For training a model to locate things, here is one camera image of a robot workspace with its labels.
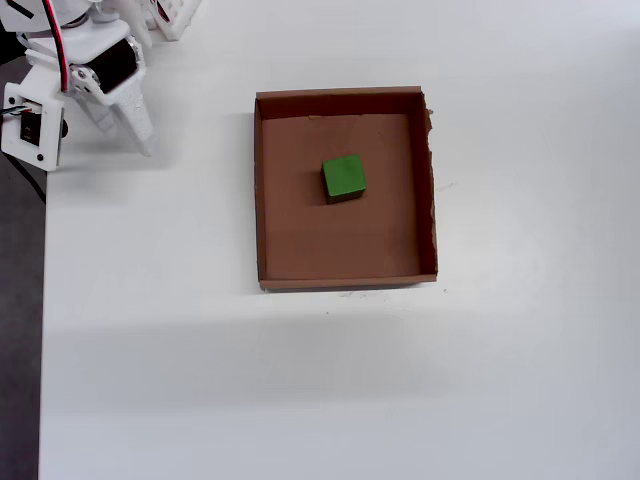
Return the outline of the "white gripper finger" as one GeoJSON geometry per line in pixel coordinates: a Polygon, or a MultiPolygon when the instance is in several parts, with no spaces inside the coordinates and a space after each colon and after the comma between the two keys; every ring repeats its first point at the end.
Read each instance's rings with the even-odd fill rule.
{"type": "Polygon", "coordinates": [[[121,123],[129,129],[139,152],[151,157],[155,147],[155,131],[139,78],[131,77],[117,88],[112,108],[121,123]]]}
{"type": "Polygon", "coordinates": [[[76,101],[94,126],[105,136],[115,137],[115,117],[111,108],[100,100],[102,93],[95,72],[87,66],[71,66],[69,83],[69,96],[76,101]]]}

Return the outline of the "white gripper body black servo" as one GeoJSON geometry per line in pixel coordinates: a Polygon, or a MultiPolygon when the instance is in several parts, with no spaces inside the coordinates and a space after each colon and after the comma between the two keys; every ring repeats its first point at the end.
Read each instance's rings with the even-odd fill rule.
{"type": "Polygon", "coordinates": [[[91,68],[100,82],[100,100],[107,106],[114,103],[123,82],[145,72],[142,47],[123,20],[84,20],[53,32],[29,34],[27,51],[31,58],[58,70],[60,92],[65,95],[70,92],[70,67],[91,68]]]}

